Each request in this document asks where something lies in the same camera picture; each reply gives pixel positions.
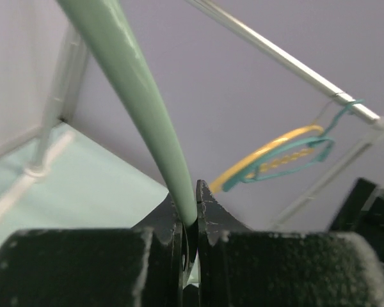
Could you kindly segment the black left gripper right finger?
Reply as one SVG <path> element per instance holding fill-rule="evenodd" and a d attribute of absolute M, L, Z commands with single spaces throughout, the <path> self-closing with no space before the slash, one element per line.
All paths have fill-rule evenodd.
<path fill-rule="evenodd" d="M 384 272 L 354 232 L 253 231 L 197 182 L 201 306 L 384 306 Z"/>

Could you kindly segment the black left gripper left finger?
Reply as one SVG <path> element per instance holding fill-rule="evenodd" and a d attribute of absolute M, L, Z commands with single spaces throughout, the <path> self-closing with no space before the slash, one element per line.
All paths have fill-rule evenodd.
<path fill-rule="evenodd" d="M 132 228 L 13 232 L 0 306 L 180 306 L 182 239 L 170 197 Z"/>

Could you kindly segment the teal plastic hanger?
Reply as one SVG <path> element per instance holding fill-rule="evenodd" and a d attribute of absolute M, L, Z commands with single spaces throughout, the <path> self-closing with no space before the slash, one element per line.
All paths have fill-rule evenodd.
<path fill-rule="evenodd" d="M 248 166 L 244 167 L 241 171 L 238 171 L 237 174 L 228 179 L 222 185 L 221 191 L 228 192 L 239 183 L 249 184 L 290 175 L 314 164 L 324 162 L 335 146 L 335 140 L 329 136 L 329 133 L 337 126 L 339 120 L 346 113 L 352 113 L 352 106 L 355 104 L 361 104 L 362 102 L 363 100 L 360 99 L 346 104 L 346 106 L 332 118 L 330 124 L 326 128 L 323 127 L 322 132 L 312 131 L 302 134 L 299 137 L 272 149 L 266 155 L 250 163 Z M 271 169 L 276 169 L 281 165 L 288 164 L 290 162 L 297 161 L 302 157 L 308 156 L 314 153 L 318 148 L 321 151 L 316 153 L 311 160 L 301 166 L 283 170 L 271 175 L 266 173 Z"/>

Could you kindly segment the yellow plastic hanger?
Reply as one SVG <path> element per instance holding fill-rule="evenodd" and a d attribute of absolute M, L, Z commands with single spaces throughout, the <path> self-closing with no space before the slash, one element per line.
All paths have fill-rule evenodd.
<path fill-rule="evenodd" d="M 285 134 L 277 137 L 276 139 L 270 141 L 269 143 L 262 145 L 260 148 L 256 149 L 256 151 L 252 152 L 250 155 L 246 156 L 245 158 L 243 158 L 242 160 L 234 164 L 232 167 L 230 167 L 228 170 L 226 170 L 224 173 L 222 173 L 217 179 L 215 179 L 212 183 L 209 184 L 209 189 L 213 193 L 220 192 L 222 185 L 228 179 L 230 179 L 233 175 L 237 174 L 238 171 L 241 171 L 244 167 L 248 166 L 250 163 L 266 155 L 272 149 L 275 149 L 278 146 L 288 141 L 291 141 L 292 139 L 299 137 L 302 134 L 306 134 L 312 131 L 322 132 L 323 128 L 322 126 L 319 126 L 316 124 L 307 125 L 307 126 L 300 127 L 292 131 L 286 132 Z"/>

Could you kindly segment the pale green plastic hanger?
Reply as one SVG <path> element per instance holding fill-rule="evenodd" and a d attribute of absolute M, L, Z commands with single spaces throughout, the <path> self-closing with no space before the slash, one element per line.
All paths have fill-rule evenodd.
<path fill-rule="evenodd" d="M 163 98 L 118 1 L 59 1 L 141 134 L 184 226 L 197 219 L 189 170 Z"/>

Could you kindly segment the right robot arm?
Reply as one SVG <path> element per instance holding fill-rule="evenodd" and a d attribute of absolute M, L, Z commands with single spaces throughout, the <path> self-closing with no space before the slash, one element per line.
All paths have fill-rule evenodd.
<path fill-rule="evenodd" d="M 358 178 L 328 229 L 361 235 L 384 265 L 384 188 Z"/>

